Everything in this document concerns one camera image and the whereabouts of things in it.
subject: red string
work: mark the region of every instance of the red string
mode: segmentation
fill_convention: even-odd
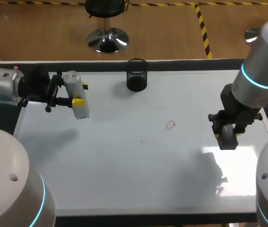
[[[170,128],[168,128],[168,125],[169,125],[169,123],[171,123],[171,122],[173,122],[173,125],[172,125]],[[166,129],[172,129],[173,126],[175,126],[175,125],[176,125],[176,123],[175,123],[174,121],[169,121],[169,122],[167,123],[167,125],[166,125]]]

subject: black cup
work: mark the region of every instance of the black cup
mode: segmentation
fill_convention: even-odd
[[[147,62],[135,58],[127,63],[126,86],[131,91],[143,91],[147,87]]]

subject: white table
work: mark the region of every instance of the white table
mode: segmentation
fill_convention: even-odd
[[[237,70],[149,72],[139,93],[125,72],[82,73],[91,116],[29,103],[15,136],[43,175],[58,216],[255,212],[257,157],[268,122],[237,150],[218,147],[208,114]],[[60,96],[66,96],[62,88]],[[173,120],[176,125],[166,129]]]

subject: black stool seat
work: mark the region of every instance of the black stool seat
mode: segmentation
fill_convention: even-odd
[[[124,11],[124,0],[86,0],[86,11],[94,17],[115,17]]]

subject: chrome stool base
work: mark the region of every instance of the chrome stool base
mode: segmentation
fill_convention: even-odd
[[[88,46],[99,53],[115,53],[129,45],[128,35],[121,29],[111,27],[107,33],[97,29],[87,39]]]
[[[245,42],[250,46],[257,38],[260,32],[260,28],[251,28],[244,34]]]

